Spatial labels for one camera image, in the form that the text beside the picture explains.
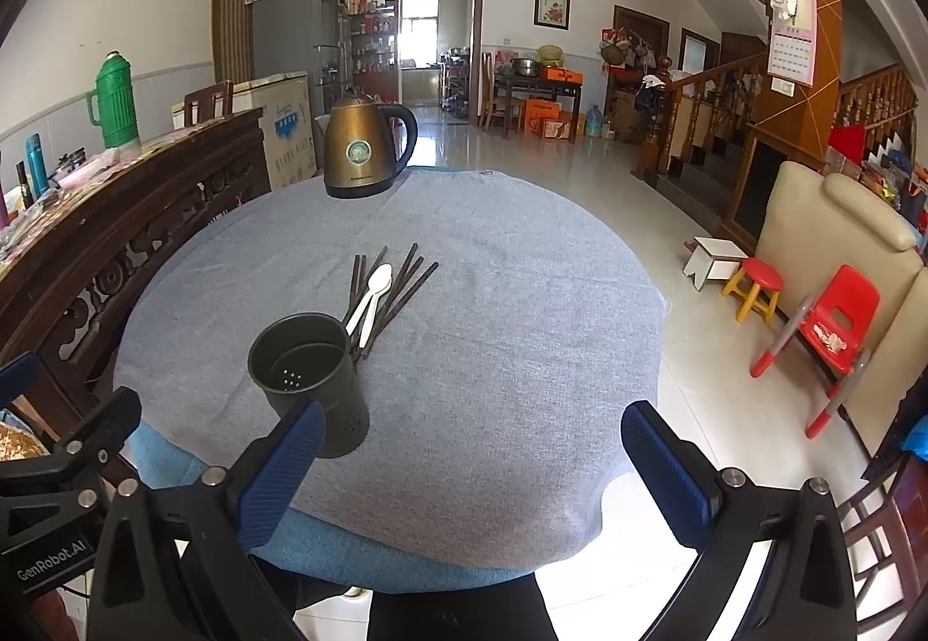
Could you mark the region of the large white plastic spoon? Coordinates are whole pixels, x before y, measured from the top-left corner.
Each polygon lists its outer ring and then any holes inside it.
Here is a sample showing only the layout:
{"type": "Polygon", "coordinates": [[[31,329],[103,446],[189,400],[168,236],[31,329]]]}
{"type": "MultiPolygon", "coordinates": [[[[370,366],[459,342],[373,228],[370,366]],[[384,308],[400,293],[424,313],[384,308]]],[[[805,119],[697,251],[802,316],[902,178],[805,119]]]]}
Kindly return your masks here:
{"type": "Polygon", "coordinates": [[[368,344],[374,319],[378,312],[379,300],[382,295],[390,291],[393,284],[393,267],[388,263],[379,264],[369,275],[367,290],[362,295],[356,309],[347,319],[346,333],[349,336],[358,335],[358,345],[365,347],[368,344]]]}

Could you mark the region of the dark carved wooden sideboard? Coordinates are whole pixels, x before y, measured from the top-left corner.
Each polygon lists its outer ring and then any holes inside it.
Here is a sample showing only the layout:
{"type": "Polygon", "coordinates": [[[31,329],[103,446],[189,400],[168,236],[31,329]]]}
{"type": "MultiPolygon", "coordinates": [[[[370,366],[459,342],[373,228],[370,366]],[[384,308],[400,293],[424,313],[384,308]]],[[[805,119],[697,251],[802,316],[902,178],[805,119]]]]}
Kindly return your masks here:
{"type": "Polygon", "coordinates": [[[195,233],[270,190],[261,111],[155,140],[39,217],[2,269],[2,360],[30,352],[25,393],[53,435],[97,404],[99,374],[154,273],[195,233]]]}

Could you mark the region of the dark grey utensil holder cup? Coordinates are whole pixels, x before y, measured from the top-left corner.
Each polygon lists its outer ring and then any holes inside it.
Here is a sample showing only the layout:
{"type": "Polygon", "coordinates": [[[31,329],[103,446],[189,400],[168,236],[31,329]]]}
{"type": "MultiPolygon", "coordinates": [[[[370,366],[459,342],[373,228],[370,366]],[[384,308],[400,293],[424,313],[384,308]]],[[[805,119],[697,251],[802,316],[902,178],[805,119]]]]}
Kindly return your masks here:
{"type": "Polygon", "coordinates": [[[345,457],[367,438],[368,407],[350,347],[334,316],[298,313],[266,327],[248,351],[248,374],[280,418],[303,399],[320,404],[323,459],[345,457]]]}

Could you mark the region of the red plastic kids chair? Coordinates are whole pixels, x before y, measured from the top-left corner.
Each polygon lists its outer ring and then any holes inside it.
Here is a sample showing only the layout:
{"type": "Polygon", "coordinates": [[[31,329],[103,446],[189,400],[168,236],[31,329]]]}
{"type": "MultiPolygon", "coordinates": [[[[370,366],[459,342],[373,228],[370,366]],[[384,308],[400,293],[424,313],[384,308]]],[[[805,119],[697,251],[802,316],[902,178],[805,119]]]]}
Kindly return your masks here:
{"type": "Polygon", "coordinates": [[[829,424],[838,407],[859,386],[871,358],[864,338],[878,305],[878,289],[854,267],[842,264],[820,295],[802,300],[773,345],[752,364],[751,376],[756,379],[774,363],[789,340],[800,335],[837,375],[837,382],[827,391],[826,407],[805,428],[807,439],[814,439],[829,424]]]}

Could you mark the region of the red yellow small stool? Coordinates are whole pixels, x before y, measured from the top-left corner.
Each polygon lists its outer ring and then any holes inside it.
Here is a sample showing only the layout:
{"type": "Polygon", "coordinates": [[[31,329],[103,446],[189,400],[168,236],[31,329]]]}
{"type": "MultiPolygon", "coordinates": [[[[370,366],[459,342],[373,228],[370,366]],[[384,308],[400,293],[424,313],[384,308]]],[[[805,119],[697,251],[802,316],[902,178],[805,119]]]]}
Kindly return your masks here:
{"type": "Polygon", "coordinates": [[[784,280],[771,264],[758,258],[747,258],[741,261],[728,278],[722,288],[722,295],[739,300],[736,311],[738,324],[744,324],[749,314],[758,313],[764,325],[771,325],[782,289],[784,280]]]}

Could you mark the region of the small white plastic spoon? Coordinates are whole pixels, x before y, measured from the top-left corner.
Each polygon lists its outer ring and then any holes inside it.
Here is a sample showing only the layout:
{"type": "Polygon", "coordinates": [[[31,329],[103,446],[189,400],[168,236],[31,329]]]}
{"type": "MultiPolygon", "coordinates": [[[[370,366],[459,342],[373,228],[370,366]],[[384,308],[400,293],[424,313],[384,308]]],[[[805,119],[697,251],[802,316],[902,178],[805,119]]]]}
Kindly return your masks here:
{"type": "Polygon", "coordinates": [[[376,322],[376,316],[378,315],[380,297],[382,297],[380,292],[374,292],[374,294],[369,297],[367,309],[365,313],[363,313],[360,336],[358,337],[358,347],[360,347],[360,349],[365,349],[365,347],[367,347],[369,338],[371,338],[371,333],[373,333],[374,322],[376,322]]]}

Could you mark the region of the white small step stool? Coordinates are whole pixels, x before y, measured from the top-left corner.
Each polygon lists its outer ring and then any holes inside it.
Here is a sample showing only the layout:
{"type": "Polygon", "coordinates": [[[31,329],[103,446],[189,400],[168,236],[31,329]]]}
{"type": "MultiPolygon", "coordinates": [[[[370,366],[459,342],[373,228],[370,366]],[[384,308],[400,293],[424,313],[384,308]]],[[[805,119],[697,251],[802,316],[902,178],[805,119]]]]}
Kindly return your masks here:
{"type": "Polygon", "coordinates": [[[696,291],[702,291],[708,281],[728,281],[748,257],[731,240],[697,236],[683,275],[692,281],[696,291]]]}

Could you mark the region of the blue thermos bottle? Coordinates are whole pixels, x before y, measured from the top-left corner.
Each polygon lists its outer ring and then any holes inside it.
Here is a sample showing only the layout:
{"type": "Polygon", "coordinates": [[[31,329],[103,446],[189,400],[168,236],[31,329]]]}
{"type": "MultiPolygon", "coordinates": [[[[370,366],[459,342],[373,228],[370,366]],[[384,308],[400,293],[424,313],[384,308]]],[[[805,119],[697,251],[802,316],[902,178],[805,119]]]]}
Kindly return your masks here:
{"type": "Polygon", "coordinates": [[[32,133],[30,137],[27,138],[25,142],[25,155],[27,156],[28,173],[30,173],[33,195],[35,195],[36,200],[39,200],[50,187],[39,133],[32,133]]]}

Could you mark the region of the cream leather sofa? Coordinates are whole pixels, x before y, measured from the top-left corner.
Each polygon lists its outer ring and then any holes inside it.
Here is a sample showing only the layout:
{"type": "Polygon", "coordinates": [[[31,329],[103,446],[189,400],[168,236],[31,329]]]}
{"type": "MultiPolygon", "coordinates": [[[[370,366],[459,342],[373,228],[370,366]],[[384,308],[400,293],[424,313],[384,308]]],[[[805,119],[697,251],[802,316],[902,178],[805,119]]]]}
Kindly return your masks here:
{"type": "Polygon", "coordinates": [[[843,408],[873,454],[926,366],[926,266],[908,222],[857,180],[787,160],[778,169],[755,255],[784,278],[789,316],[843,264],[879,292],[862,380],[843,408]]]}

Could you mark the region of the green thermos flask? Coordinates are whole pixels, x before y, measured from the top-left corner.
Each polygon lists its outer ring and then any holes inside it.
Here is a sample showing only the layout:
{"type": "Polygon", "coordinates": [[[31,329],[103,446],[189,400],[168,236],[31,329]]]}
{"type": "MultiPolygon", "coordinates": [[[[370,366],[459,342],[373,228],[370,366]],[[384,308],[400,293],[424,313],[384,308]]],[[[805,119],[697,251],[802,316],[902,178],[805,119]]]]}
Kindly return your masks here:
{"type": "Polygon", "coordinates": [[[95,89],[86,94],[91,126],[101,131],[107,149],[119,149],[140,140],[131,63],[117,50],[108,52],[96,74],[95,89]]]}

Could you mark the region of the bronze electric kettle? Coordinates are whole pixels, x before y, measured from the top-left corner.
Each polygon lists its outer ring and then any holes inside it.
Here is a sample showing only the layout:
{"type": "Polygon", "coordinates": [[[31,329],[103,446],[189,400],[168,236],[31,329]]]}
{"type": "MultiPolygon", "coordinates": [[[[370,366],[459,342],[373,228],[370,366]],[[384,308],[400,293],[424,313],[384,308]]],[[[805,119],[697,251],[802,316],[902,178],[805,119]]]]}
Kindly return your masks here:
{"type": "Polygon", "coordinates": [[[334,198],[366,198],[393,186],[418,140],[418,122],[403,104],[349,94],[333,104],[324,129],[324,185],[334,198]]]}

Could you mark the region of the wooden stair railing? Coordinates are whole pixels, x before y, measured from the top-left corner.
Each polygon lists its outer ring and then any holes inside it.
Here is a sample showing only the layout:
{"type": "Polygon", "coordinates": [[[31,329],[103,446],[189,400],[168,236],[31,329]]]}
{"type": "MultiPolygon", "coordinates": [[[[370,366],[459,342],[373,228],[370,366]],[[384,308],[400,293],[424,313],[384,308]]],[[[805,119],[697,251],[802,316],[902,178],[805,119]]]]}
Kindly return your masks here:
{"type": "MultiPolygon", "coordinates": [[[[709,153],[716,140],[734,140],[758,132],[789,153],[795,151],[819,164],[826,143],[804,146],[782,132],[782,118],[764,122],[758,116],[766,56],[755,53],[700,74],[655,86],[656,113],[643,134],[636,175],[667,175],[676,165],[709,153]]],[[[831,127],[854,127],[867,149],[884,138],[898,137],[903,148],[914,148],[915,112],[919,107],[911,79],[898,64],[881,67],[829,88],[833,97],[831,127]]]]}

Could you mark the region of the grey refrigerator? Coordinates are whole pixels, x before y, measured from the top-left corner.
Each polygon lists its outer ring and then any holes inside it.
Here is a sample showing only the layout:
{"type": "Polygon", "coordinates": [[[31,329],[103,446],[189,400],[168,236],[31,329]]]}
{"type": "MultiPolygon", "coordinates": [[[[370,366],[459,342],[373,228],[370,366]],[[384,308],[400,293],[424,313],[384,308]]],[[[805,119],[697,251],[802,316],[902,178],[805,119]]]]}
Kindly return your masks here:
{"type": "Polygon", "coordinates": [[[255,77],[305,73],[314,113],[341,86],[340,0],[245,0],[255,77]]]}

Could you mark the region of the dark wooden side table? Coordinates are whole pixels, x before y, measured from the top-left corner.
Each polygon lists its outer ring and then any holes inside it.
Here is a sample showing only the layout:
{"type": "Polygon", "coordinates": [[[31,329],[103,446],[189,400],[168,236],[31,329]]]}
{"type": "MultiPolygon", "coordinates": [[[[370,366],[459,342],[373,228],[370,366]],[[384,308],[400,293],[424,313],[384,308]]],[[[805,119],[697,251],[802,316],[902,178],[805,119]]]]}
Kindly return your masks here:
{"type": "Polygon", "coordinates": [[[570,125],[566,138],[576,142],[581,122],[581,80],[550,80],[547,77],[502,75],[495,80],[494,94],[510,108],[516,99],[525,102],[522,108],[521,127],[528,132],[532,127],[541,129],[549,119],[559,119],[570,125]]]}

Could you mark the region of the pink wall calendar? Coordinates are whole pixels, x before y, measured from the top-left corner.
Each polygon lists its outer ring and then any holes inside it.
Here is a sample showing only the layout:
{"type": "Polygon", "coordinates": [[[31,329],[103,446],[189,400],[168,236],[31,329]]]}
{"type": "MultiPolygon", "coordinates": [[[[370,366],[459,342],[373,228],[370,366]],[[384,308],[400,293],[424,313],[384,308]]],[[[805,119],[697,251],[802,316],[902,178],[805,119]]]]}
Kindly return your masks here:
{"type": "Polygon", "coordinates": [[[818,38],[816,0],[769,0],[769,6],[767,73],[795,84],[813,85],[818,38]]]}

